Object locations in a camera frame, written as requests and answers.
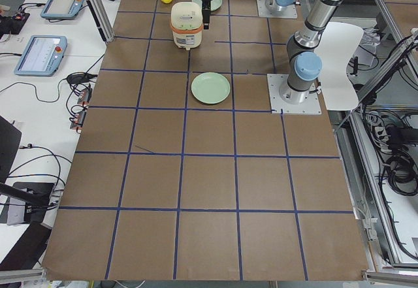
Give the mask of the upper teach pendant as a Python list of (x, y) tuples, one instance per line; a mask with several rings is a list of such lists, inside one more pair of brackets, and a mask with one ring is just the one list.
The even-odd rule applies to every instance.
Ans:
[(71, 20), (78, 15), (85, 0), (47, 0), (40, 16), (44, 19)]

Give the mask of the near light green plate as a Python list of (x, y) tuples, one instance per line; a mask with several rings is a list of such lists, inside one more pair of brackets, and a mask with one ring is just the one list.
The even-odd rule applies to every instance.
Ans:
[(229, 81), (216, 72), (204, 72), (196, 76), (191, 83), (193, 96), (204, 104), (218, 104), (231, 92)]

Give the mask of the teach pendant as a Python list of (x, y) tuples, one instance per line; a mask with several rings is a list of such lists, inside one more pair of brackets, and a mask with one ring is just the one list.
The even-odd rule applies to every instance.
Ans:
[(71, 20), (78, 15), (85, 0), (47, 0), (40, 16), (44, 19)]
[(58, 70), (66, 48), (65, 36), (33, 35), (14, 69), (14, 74), (52, 76)]

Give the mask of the brown paper table mat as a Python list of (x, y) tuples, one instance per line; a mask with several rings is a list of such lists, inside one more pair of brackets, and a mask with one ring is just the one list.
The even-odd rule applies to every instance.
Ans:
[[(351, 281), (367, 269), (326, 114), (270, 111), (303, 22), (223, 0), (192, 50), (170, 5), (121, 0), (43, 260), (50, 280)], [(204, 72), (229, 96), (191, 92)]]

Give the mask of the white chair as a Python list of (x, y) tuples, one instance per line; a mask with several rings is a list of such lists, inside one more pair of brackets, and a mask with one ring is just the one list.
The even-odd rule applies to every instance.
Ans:
[(362, 36), (360, 27), (341, 22), (329, 22), (322, 33), (314, 52), (322, 61), (318, 79), (327, 110), (353, 110), (359, 103), (346, 69)]

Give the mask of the aluminium frame post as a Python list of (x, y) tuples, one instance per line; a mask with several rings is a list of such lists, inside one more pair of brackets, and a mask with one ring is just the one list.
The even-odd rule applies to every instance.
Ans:
[(105, 43), (112, 42), (114, 40), (114, 30), (108, 19), (108, 15), (105, 11), (103, 2), (101, 0), (85, 0), (88, 8), (93, 16), (93, 21), (97, 27), (97, 30)]

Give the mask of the lower teach pendant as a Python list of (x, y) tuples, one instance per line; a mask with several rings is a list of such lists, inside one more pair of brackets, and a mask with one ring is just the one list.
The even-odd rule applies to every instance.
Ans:
[(14, 74), (52, 76), (58, 70), (66, 48), (65, 36), (33, 35), (14, 69)]

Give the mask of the light green plate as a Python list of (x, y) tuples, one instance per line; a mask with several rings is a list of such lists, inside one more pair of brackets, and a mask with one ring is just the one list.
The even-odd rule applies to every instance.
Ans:
[(218, 104), (231, 92), (229, 81), (216, 72), (204, 72), (196, 76), (191, 83), (193, 96), (204, 104)]
[[(192, 2), (198, 4), (198, 6), (202, 7), (201, 0), (192, 0)], [(210, 3), (210, 10), (213, 12), (219, 9), (222, 6), (223, 0), (212, 0)]]

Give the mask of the far light green plate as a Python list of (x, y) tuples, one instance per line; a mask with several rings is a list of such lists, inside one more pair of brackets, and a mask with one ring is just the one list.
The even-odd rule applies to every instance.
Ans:
[[(202, 7), (201, 0), (192, 0), (192, 2), (198, 4), (198, 6)], [(210, 3), (210, 10), (213, 12), (219, 9), (222, 6), (223, 0), (212, 0)]]

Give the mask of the black monitor stand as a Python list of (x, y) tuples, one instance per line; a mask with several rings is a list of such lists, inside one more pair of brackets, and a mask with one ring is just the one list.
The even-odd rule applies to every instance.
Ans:
[(1, 194), (7, 198), (1, 222), (7, 225), (43, 222), (54, 187), (53, 183), (44, 182), (6, 184), (21, 137), (22, 133), (13, 124), (1, 118)]

